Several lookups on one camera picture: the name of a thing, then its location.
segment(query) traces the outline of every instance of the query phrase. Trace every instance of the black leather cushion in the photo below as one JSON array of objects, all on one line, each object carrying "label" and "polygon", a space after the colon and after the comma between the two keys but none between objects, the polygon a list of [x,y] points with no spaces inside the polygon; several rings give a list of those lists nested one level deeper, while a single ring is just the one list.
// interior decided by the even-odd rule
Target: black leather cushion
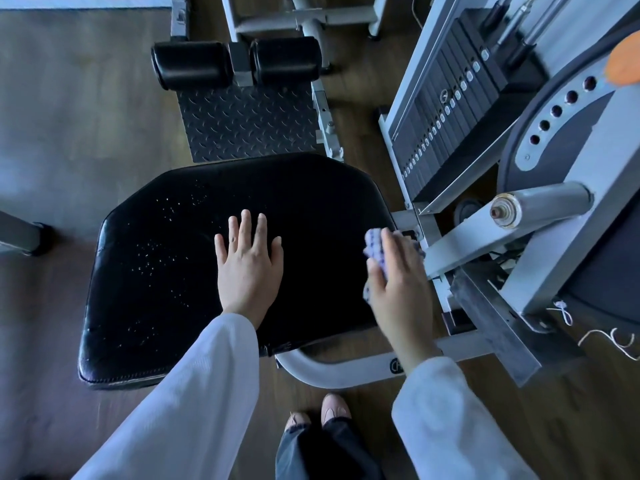
[{"label": "black leather cushion", "polygon": [[282,236],[280,293],[258,330],[261,355],[375,325],[362,299],[364,233],[393,227],[363,172],[298,153],[164,173],[102,224],[79,375],[98,388],[158,382],[220,311],[213,238],[259,212]]}]

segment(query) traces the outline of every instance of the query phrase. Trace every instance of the wooden floor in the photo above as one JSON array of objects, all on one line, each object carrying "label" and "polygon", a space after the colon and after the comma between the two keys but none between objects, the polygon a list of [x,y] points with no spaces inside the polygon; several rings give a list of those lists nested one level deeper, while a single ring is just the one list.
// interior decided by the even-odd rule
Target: wooden floor
[{"label": "wooden floor", "polygon": [[[237,1],[242,13],[279,8],[279,0]],[[364,27],[327,31],[338,71],[323,82],[345,160],[373,176],[392,210],[402,200],[371,113],[391,102],[419,35],[410,3],[389,0],[378,43]],[[226,39],[220,1],[194,5],[196,37]],[[160,89],[149,62],[168,26],[167,11],[0,13],[0,209],[64,236],[42,258],[0,255],[0,480],[71,476],[149,392],[89,391],[76,359],[101,220],[153,177],[192,164],[175,95]],[[370,330],[312,352],[336,359],[387,348]],[[541,478],[637,479],[637,364],[599,337],[585,349],[583,368],[523,390],[493,356],[461,367]],[[402,382],[345,393],[389,479],[415,477],[390,419]],[[260,399],[231,478],[273,478],[289,412],[317,411],[324,394],[263,359]]]}]

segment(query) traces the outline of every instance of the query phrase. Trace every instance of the shoe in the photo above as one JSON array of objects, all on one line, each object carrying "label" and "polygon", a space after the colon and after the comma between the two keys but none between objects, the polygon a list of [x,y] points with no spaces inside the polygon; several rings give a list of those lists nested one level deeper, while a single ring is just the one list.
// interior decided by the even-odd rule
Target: shoe
[{"label": "shoe", "polygon": [[297,426],[299,424],[311,424],[311,420],[309,419],[309,416],[307,416],[304,413],[291,413],[291,416],[289,416],[289,420],[284,426],[285,433],[291,428],[293,428],[294,426]]},{"label": "shoe", "polygon": [[322,401],[320,420],[324,426],[327,421],[333,418],[351,418],[351,412],[341,396],[337,394],[327,394]]}]

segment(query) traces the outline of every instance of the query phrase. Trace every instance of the metal footplate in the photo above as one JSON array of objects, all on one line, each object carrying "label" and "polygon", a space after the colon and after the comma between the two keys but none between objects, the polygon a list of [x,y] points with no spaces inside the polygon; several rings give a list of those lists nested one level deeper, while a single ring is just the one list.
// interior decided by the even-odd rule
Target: metal footplate
[{"label": "metal footplate", "polygon": [[318,114],[311,85],[179,91],[196,163],[316,151]]}]

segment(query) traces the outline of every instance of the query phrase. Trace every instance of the black pants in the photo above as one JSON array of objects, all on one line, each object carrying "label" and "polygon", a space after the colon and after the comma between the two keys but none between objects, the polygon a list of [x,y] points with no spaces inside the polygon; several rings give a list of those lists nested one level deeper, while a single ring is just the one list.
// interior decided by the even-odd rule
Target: black pants
[{"label": "black pants", "polygon": [[276,480],[384,480],[355,425],[333,418],[322,429],[299,424],[284,432],[276,455]]}]

